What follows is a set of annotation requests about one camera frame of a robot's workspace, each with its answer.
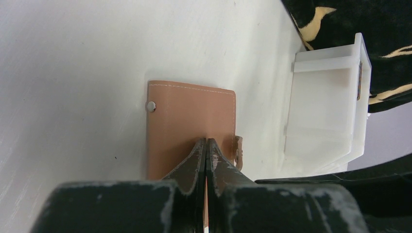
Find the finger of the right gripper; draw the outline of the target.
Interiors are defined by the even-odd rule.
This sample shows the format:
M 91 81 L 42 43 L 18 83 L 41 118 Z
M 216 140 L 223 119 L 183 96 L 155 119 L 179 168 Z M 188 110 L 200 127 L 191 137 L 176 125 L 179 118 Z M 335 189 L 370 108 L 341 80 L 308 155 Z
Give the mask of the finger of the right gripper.
M 412 156 L 362 169 L 311 177 L 256 180 L 258 184 L 338 184 L 355 198 L 371 233 L 412 231 Z

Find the tan leather card holder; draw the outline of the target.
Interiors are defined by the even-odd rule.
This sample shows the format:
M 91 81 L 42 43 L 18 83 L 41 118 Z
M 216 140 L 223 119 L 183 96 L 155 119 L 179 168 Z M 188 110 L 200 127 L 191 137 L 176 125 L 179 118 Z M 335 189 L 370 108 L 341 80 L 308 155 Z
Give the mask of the tan leather card holder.
M 236 136 L 232 90 L 172 81 L 149 81 L 147 177 L 166 178 L 198 141 L 213 138 L 223 156 L 242 169 L 242 138 Z

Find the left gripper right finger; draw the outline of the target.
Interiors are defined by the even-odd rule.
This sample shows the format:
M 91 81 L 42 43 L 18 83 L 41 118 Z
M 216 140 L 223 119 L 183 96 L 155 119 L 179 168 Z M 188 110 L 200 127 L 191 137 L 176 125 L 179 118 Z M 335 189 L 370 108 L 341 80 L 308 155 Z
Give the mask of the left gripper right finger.
M 207 140 L 208 223 L 212 233 L 366 233 L 353 196 L 335 184 L 258 184 Z

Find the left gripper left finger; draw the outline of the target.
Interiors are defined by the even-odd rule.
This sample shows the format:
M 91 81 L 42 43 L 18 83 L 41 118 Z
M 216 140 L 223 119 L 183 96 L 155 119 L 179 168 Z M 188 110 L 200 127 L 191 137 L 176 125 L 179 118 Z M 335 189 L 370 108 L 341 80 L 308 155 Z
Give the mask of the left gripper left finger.
M 163 179 L 57 186 L 33 233 L 201 233 L 206 140 Z

